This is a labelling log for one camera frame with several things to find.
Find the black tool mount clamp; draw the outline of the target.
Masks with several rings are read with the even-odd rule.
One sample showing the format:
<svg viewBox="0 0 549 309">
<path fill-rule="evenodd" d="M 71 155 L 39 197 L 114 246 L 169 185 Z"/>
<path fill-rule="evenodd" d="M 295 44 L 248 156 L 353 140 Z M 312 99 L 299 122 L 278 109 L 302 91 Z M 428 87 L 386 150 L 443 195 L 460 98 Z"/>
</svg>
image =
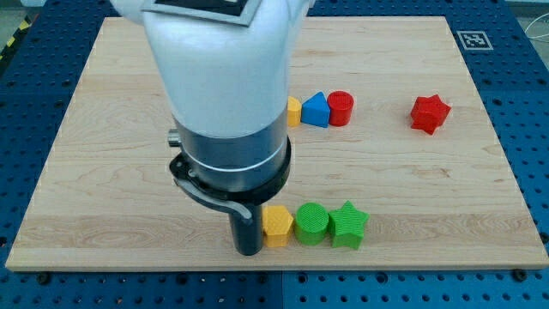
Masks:
<svg viewBox="0 0 549 309">
<path fill-rule="evenodd" d="M 255 207 L 274 197 L 286 183 L 290 172 L 292 145 L 287 138 L 283 146 L 281 166 L 265 182 L 249 190 L 223 191 L 211 183 L 202 180 L 191 166 L 191 158 L 182 151 L 169 165 L 175 184 L 191 199 L 201 205 L 222 213 L 229 214 L 235 220 L 257 220 L 261 214 Z"/>
</svg>

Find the black cylindrical pointer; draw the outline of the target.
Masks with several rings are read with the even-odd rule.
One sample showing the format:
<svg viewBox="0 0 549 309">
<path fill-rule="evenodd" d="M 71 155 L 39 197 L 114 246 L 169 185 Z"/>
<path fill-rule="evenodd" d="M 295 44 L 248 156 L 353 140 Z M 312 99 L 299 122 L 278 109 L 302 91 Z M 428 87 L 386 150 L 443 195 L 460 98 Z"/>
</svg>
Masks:
<svg viewBox="0 0 549 309">
<path fill-rule="evenodd" d="M 262 249 L 262 206 L 250 205 L 251 218 L 244 221 L 241 215 L 229 215 L 233 243 L 244 256 L 252 256 Z"/>
</svg>

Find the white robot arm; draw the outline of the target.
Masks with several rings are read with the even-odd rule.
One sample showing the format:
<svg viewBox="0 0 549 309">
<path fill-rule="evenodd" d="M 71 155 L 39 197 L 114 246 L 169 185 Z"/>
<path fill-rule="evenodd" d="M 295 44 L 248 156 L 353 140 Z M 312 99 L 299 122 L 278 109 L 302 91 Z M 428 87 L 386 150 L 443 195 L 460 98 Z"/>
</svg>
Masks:
<svg viewBox="0 0 549 309">
<path fill-rule="evenodd" d="M 198 203 L 227 213 L 245 256 L 262 249 L 262 205 L 290 171 L 290 58 L 311 0 L 117 0 L 141 26 L 176 125 L 170 170 Z"/>
</svg>

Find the fiducial marker tag on arm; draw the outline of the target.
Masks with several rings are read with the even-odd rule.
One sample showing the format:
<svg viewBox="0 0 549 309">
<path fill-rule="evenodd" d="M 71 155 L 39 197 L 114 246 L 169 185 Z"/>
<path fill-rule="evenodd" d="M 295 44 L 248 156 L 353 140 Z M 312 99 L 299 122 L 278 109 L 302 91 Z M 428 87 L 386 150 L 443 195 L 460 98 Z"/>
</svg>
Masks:
<svg viewBox="0 0 549 309">
<path fill-rule="evenodd" d="M 141 10 L 248 27 L 261 0 L 147 0 Z"/>
</svg>

